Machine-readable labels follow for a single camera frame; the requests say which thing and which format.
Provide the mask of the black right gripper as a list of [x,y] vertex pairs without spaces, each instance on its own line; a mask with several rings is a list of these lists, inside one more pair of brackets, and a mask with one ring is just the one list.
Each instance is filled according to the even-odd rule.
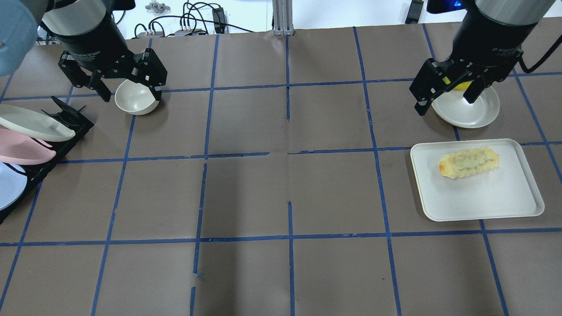
[[521,45],[536,24],[510,25],[494,21],[478,9],[469,9],[452,42],[449,56],[438,61],[428,58],[416,74],[410,92],[416,99],[415,111],[427,114],[442,94],[442,76],[470,74],[472,80],[464,99],[473,104],[495,82],[502,82],[522,56]]

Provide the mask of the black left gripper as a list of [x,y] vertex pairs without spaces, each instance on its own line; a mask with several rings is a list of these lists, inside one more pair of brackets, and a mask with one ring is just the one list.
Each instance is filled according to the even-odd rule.
[[110,12],[47,12],[42,18],[65,50],[59,67],[76,88],[96,89],[110,102],[107,79],[127,79],[149,88],[156,101],[162,98],[167,70],[156,52],[146,48],[135,54]]

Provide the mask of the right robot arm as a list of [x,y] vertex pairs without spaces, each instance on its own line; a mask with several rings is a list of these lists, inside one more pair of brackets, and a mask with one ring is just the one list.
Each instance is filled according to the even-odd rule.
[[466,15],[444,61],[427,59],[410,92],[424,116],[432,102],[465,82],[470,104],[495,82],[504,81],[522,60],[522,43],[553,6],[553,0],[462,0]]

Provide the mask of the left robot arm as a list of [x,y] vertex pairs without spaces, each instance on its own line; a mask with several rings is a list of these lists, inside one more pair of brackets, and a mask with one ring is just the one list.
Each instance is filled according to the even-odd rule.
[[151,48],[129,50],[103,0],[3,0],[0,13],[2,76],[20,67],[42,25],[64,46],[58,66],[74,87],[94,90],[108,102],[111,92],[103,79],[126,79],[161,99],[165,66]]

